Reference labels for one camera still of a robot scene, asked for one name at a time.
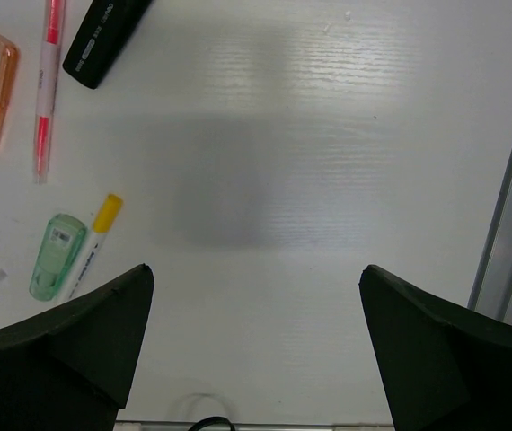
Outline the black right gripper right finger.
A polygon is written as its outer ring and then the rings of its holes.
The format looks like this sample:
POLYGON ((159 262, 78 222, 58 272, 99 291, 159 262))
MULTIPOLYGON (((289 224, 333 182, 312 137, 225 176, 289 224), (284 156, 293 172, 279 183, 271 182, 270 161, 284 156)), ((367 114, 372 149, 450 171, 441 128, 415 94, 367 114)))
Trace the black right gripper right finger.
POLYGON ((512 326, 376 265, 359 293, 397 430, 512 430, 512 326))

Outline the pink double-ended marker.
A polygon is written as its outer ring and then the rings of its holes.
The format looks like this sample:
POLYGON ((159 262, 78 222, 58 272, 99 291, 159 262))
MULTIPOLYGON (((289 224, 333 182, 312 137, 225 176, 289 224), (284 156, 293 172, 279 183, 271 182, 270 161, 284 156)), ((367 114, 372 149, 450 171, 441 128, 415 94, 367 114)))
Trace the pink double-ended marker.
POLYGON ((66 2, 46 2, 43 41, 40 48, 40 70, 37 85, 36 122, 33 153, 33 180, 47 182, 57 92, 61 39, 66 2))

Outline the yellow-capped white marker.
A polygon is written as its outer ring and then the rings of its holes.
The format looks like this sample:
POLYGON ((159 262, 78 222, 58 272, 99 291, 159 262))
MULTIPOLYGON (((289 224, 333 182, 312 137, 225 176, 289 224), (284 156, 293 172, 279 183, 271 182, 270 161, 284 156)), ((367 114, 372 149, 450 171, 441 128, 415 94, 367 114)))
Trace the yellow-capped white marker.
POLYGON ((83 283, 95 258, 99 254, 104 240, 113 226, 122 206, 123 200, 115 194, 109 194, 105 198, 98 214, 93 220, 92 228, 87 233, 83 246, 59 290, 57 304, 68 302, 78 293, 80 285, 83 283))

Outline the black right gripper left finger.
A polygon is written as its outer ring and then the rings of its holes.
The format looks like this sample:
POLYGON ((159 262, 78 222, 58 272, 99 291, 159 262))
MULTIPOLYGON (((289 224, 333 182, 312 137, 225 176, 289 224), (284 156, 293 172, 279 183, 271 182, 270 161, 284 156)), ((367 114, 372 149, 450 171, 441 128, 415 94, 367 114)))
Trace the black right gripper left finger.
POLYGON ((0 329, 0 430, 111 430, 127 406, 154 294, 138 265, 0 329))

